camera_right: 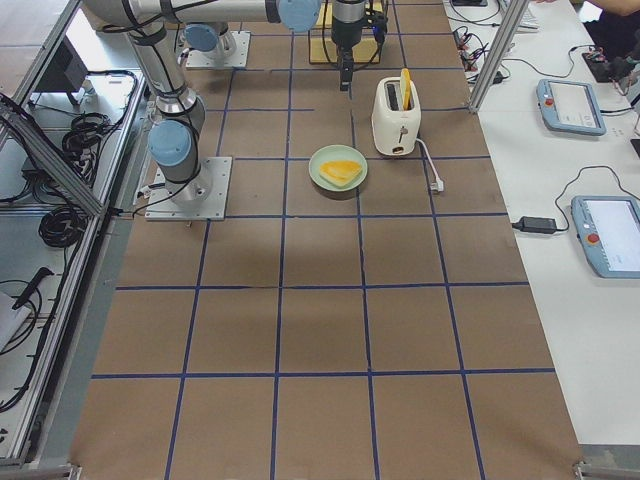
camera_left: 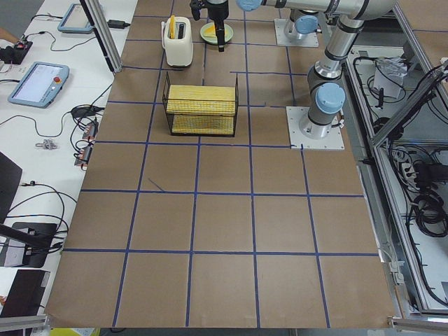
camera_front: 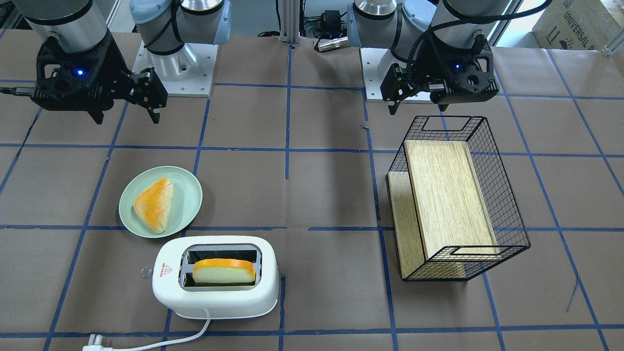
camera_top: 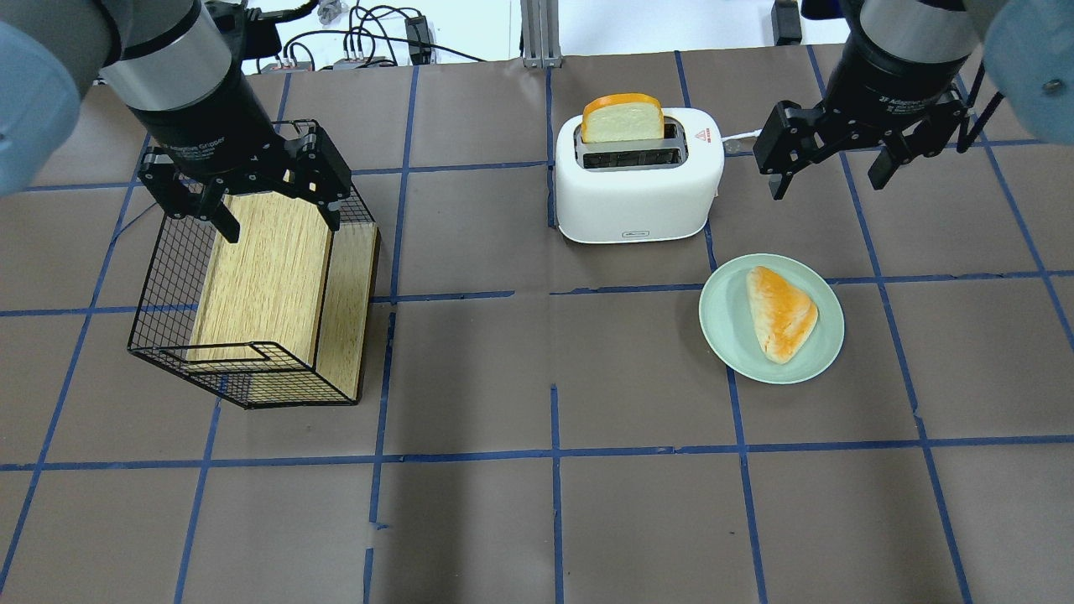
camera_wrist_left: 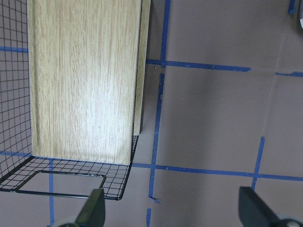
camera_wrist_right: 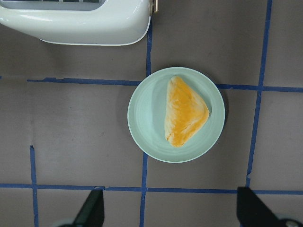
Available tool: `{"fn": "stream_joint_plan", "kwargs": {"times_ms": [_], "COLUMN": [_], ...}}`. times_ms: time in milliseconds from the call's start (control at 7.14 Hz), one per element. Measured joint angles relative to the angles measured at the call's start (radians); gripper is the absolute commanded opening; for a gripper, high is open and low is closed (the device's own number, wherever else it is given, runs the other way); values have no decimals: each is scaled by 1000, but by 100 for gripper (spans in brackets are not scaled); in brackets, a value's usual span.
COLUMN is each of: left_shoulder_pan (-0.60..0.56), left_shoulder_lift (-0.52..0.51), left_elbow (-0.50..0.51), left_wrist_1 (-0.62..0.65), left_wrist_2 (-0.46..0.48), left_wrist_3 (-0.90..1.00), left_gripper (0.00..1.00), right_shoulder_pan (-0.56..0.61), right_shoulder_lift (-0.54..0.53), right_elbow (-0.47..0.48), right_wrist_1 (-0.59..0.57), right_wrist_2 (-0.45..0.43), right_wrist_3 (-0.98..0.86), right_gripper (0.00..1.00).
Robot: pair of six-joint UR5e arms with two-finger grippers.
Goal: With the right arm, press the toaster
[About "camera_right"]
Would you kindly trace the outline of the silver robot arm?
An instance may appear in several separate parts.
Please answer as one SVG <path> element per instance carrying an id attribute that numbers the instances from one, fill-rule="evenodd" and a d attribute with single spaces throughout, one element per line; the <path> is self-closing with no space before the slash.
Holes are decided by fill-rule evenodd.
<path id="1" fill-rule="evenodd" d="M 189 23 L 184 29 L 184 36 L 192 49 L 216 61 L 222 61 L 237 51 L 236 40 L 224 22 Z"/>
<path id="2" fill-rule="evenodd" d="M 166 23 L 202 29 L 205 39 L 190 45 L 206 51 L 217 48 L 231 22 L 282 24 L 302 33 L 323 10 L 318 1 L 89 1 L 86 6 L 103 21 L 103 32 L 126 34 L 134 49 L 159 113 L 147 148 L 164 175 L 168 200 L 187 212 L 203 206 L 216 181 L 198 154 L 204 103 L 186 83 Z"/>

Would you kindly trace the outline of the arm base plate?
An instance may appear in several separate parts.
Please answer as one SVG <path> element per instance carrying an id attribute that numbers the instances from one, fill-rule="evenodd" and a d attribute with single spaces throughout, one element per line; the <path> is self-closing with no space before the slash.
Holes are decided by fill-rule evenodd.
<path id="1" fill-rule="evenodd" d="M 244 69 L 248 60 L 251 33 L 230 31 L 218 34 L 208 25 L 192 24 L 185 33 L 190 52 L 187 69 Z"/>
<path id="2" fill-rule="evenodd" d="M 167 182 L 157 167 L 154 182 L 164 186 L 151 191 L 144 217 L 149 221 L 224 220 L 231 171 L 231 157 L 206 157 L 200 160 L 199 175 L 183 186 Z"/>

